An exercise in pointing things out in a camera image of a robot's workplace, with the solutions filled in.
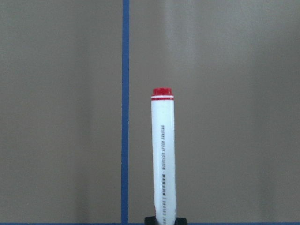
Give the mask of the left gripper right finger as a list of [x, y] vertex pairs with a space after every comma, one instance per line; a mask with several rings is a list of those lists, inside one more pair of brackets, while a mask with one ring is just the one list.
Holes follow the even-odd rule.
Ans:
[[175, 220], [175, 225], [188, 225], [188, 221], [184, 217], [177, 217]]

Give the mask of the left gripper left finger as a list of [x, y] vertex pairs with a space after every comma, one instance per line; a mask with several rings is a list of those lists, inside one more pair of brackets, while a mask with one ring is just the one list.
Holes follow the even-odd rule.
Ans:
[[156, 225], [156, 217], [145, 217], [144, 218], [144, 225]]

